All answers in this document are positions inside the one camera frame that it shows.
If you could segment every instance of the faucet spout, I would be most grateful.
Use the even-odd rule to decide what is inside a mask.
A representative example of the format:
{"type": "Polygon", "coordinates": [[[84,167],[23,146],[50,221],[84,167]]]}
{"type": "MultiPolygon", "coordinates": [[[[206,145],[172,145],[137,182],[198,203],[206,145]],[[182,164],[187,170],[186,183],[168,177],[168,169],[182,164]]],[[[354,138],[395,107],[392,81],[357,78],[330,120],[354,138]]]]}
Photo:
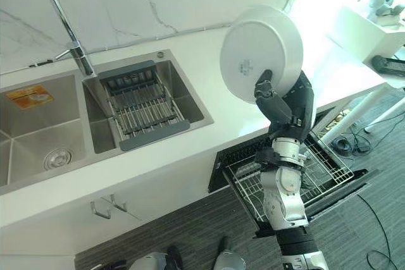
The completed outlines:
{"type": "Polygon", "coordinates": [[[59,1],[51,0],[51,2],[52,2],[52,5],[53,5],[56,13],[58,14],[60,20],[62,21],[63,26],[65,27],[66,31],[68,32],[68,35],[70,36],[70,38],[72,40],[68,44],[70,54],[72,54],[80,71],[82,71],[82,73],[85,76],[92,75],[94,73],[94,69],[93,69],[92,65],[90,64],[89,59],[87,58],[84,48],[80,45],[80,42],[76,38],[76,35],[72,29],[72,26],[70,25],[59,1]]]}

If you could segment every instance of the table leg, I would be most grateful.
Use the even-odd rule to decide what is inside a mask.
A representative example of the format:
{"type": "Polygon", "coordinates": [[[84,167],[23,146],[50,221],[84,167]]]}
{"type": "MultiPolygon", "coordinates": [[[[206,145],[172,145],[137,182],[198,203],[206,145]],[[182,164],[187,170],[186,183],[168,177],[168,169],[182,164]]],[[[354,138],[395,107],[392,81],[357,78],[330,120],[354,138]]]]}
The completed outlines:
{"type": "Polygon", "coordinates": [[[388,92],[390,92],[390,87],[384,85],[376,91],[368,94],[366,98],[364,98],[348,115],[346,115],[337,125],[322,137],[322,141],[328,145],[333,139],[338,137],[341,133],[344,133],[388,92]]]}
{"type": "Polygon", "coordinates": [[[370,123],[366,128],[364,128],[364,131],[366,133],[371,133],[371,131],[374,129],[374,127],[378,126],[379,121],[382,120],[386,120],[387,118],[390,118],[391,114],[395,111],[397,111],[398,109],[400,109],[401,107],[405,106],[405,97],[402,98],[399,102],[397,102],[396,104],[394,104],[392,107],[390,107],[388,110],[386,110],[386,112],[384,112],[381,116],[379,116],[376,120],[374,120],[372,123],[370,123]]]}

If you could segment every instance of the sticker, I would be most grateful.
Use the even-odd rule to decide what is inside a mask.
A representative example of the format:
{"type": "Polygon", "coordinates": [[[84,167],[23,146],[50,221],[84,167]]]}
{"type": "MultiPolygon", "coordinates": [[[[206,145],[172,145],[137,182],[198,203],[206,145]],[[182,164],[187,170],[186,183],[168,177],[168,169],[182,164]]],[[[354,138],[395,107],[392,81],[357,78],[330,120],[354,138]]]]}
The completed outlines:
{"type": "Polygon", "coordinates": [[[41,85],[34,85],[24,89],[19,89],[7,93],[10,98],[20,109],[28,109],[40,104],[53,101],[53,97],[41,85]]]}

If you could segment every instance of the cabinet handle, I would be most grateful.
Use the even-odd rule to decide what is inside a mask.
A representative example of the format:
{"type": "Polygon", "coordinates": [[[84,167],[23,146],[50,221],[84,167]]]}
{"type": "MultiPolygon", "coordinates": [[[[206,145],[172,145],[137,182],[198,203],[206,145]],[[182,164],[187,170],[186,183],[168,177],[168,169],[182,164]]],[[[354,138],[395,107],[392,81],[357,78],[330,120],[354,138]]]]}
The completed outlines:
{"type": "Polygon", "coordinates": [[[109,209],[107,210],[107,214],[104,214],[104,213],[101,213],[96,210],[96,206],[94,205],[94,202],[91,202],[90,206],[91,206],[91,211],[93,212],[93,214],[100,216],[101,218],[105,218],[105,219],[111,218],[111,211],[109,209]]]}
{"type": "Polygon", "coordinates": [[[123,203],[122,206],[120,206],[115,202],[115,195],[114,194],[111,194],[109,197],[110,197],[111,203],[113,204],[114,207],[116,207],[118,210],[121,210],[122,212],[128,212],[128,208],[127,208],[126,203],[123,203]]]}

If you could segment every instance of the open dishwasher door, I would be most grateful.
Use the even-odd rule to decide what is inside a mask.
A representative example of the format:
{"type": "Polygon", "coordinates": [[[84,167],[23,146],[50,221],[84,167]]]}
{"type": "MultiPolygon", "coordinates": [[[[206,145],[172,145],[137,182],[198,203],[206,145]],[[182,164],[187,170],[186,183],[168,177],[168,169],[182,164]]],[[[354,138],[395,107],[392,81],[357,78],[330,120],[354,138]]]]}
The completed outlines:
{"type": "MultiPolygon", "coordinates": [[[[264,134],[217,153],[208,187],[210,193],[227,185],[232,187],[257,227],[257,237],[273,235],[263,210],[261,165],[254,162],[256,151],[270,144],[269,136],[264,134]]],[[[365,169],[353,173],[313,132],[301,145],[300,154],[305,167],[300,194],[309,221],[363,190],[368,186],[366,181],[378,174],[365,169]]]]}

